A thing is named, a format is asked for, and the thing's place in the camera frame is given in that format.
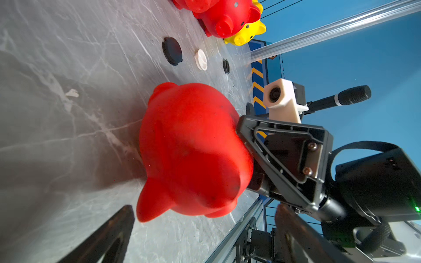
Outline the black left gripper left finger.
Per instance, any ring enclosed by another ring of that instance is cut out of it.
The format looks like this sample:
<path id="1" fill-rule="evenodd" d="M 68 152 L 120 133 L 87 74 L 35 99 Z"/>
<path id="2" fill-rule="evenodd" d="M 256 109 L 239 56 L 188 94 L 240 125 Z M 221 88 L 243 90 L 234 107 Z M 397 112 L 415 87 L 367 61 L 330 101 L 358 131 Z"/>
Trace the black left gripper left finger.
<path id="1" fill-rule="evenodd" d="M 134 222 L 133 207 L 131 205 L 123 206 L 79 246 L 63 257 L 60 262 L 124 262 Z"/>

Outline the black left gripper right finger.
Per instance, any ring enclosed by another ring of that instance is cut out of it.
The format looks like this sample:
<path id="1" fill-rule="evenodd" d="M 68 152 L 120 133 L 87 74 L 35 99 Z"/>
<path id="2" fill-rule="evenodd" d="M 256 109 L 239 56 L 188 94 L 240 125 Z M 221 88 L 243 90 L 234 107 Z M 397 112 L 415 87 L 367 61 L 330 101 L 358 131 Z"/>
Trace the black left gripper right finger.
<path id="1" fill-rule="evenodd" d="M 284 204 L 275 214 L 276 235 L 281 244 L 281 255 L 285 263 L 302 263 L 295 247 L 303 249 L 314 263 L 351 263 L 337 247 L 322 238 L 313 228 Z"/>

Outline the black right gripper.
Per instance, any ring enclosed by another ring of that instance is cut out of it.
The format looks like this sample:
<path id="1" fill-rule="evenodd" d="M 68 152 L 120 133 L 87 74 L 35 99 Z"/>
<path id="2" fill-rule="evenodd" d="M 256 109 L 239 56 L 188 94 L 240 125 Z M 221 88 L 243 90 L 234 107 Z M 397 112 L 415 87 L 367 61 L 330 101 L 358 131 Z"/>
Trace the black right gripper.
<path id="1" fill-rule="evenodd" d="M 332 151 L 333 136 L 323 127 L 248 115 L 236 131 L 254 158 L 248 190 L 321 222 L 356 217 L 380 225 L 421 218 L 421 171 L 397 145 L 347 144 Z M 376 154 L 337 165 L 333 176 L 336 156 L 353 149 Z"/>

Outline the red piggy bank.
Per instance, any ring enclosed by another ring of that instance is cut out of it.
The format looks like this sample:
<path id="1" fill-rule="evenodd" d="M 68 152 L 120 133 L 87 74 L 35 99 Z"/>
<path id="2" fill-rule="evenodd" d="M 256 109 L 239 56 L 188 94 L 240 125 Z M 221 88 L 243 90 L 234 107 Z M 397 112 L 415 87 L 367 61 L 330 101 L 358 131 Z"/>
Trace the red piggy bank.
<path id="1" fill-rule="evenodd" d="M 179 10 L 186 9 L 194 13 L 203 13 L 213 7 L 218 0 L 172 0 Z"/>
<path id="2" fill-rule="evenodd" d="M 260 19 L 259 8 L 252 1 L 218 1 L 210 9 L 193 16 L 199 21 L 206 36 L 229 38 L 246 24 Z"/>
<path id="3" fill-rule="evenodd" d="M 253 174 L 252 155 L 236 132 L 239 119 L 209 85 L 167 82 L 154 89 L 139 133 L 147 175 L 140 222 L 168 210 L 219 218 L 236 208 Z"/>

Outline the black round bank plug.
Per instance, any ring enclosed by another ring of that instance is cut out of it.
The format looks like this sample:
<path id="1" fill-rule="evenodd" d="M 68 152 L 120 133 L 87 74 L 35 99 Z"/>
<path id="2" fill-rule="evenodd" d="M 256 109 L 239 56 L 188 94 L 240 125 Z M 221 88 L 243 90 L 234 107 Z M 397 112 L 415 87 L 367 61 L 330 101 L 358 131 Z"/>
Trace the black round bank plug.
<path id="1" fill-rule="evenodd" d="M 225 74 L 229 74 L 230 73 L 230 64 L 228 62 L 227 59 L 223 60 L 223 70 Z"/>
<path id="2" fill-rule="evenodd" d="M 166 37 L 162 43 L 162 49 L 167 61 L 177 66 L 183 61 L 183 53 L 178 41 L 173 37 Z"/>

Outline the yellow piggy bank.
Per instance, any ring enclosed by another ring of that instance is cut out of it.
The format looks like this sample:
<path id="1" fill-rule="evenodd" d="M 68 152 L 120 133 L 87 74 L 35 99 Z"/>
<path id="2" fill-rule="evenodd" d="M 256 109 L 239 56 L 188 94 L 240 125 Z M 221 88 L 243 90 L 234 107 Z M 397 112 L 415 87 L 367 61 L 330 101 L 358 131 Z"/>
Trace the yellow piggy bank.
<path id="1" fill-rule="evenodd" d="M 243 46 L 255 35 L 266 32 L 260 16 L 263 6 L 258 1 L 220 1 L 224 17 L 218 24 L 217 32 L 226 44 Z"/>

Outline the white round bank plug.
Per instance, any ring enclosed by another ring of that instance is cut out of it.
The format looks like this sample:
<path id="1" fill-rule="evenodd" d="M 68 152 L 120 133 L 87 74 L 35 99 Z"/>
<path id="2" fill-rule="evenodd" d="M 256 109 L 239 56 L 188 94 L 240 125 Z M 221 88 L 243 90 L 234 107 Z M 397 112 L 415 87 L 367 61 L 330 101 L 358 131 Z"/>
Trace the white round bank plug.
<path id="1" fill-rule="evenodd" d="M 201 71 L 206 71 L 208 69 L 208 60 L 207 57 L 204 53 L 204 51 L 202 49 L 199 49 L 196 53 L 195 53 L 195 62 L 196 62 L 196 66 L 201 70 Z"/>

